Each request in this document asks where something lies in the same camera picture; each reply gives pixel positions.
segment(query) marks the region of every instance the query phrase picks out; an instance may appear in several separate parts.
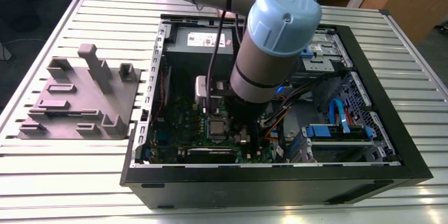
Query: metal slat surface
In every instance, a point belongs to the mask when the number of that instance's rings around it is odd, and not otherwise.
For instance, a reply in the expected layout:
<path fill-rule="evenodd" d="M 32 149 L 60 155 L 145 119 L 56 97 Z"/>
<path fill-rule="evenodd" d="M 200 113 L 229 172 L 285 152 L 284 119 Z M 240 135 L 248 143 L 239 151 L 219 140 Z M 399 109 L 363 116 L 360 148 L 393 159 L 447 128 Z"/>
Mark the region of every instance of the metal slat surface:
<path fill-rule="evenodd" d="M 397 188 L 351 206 L 225 209 L 148 209 L 119 186 L 128 140 L 20 140 L 20 120 L 39 97 L 51 57 L 77 57 L 80 43 L 93 42 L 99 58 L 148 69 L 161 14 L 215 16 L 180 0 L 79 0 L 68 12 L 33 77 L 23 80 L 8 113 L 0 116 L 0 222 L 33 220 L 79 223 L 445 223 L 448 220 L 448 103 L 423 59 L 376 10 L 324 7 L 323 24 L 349 25 L 387 90 L 433 179 Z M 144 92 L 147 85 L 139 85 Z M 135 105 L 143 101 L 137 95 Z M 132 120 L 139 119 L 139 109 Z"/>

